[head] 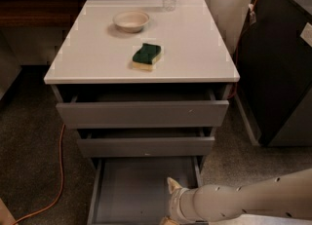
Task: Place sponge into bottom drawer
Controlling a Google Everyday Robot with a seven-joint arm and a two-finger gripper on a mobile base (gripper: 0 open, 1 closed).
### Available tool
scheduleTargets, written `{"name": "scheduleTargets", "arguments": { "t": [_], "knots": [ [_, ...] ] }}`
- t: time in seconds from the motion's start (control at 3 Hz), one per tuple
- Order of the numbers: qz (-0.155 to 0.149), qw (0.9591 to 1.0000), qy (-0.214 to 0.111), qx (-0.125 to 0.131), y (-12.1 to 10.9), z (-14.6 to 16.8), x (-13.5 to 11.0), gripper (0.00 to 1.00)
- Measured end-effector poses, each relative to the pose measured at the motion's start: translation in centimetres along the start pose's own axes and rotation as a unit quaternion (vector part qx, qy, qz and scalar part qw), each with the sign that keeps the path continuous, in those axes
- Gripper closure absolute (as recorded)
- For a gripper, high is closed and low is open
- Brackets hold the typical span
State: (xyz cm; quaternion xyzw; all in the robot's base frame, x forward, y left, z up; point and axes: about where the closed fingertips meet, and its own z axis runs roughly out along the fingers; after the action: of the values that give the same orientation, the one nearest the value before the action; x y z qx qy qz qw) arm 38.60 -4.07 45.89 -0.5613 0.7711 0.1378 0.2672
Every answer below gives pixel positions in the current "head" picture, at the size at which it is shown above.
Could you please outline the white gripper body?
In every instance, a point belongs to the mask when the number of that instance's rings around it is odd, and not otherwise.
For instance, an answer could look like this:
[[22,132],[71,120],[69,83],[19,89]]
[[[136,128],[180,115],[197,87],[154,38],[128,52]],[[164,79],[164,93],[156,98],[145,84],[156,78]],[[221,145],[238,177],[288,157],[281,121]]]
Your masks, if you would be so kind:
[[190,223],[191,220],[188,219],[182,212],[180,207],[181,197],[187,191],[187,188],[178,188],[173,190],[169,200],[169,213],[170,218],[177,223]]

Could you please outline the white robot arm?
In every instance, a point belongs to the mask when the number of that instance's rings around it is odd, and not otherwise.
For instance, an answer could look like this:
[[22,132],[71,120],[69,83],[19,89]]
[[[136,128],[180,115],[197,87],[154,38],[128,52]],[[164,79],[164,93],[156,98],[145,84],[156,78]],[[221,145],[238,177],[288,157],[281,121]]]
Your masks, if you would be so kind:
[[254,184],[184,188],[167,179],[169,214],[160,225],[218,222],[243,214],[309,220],[312,217],[312,169],[277,176]]

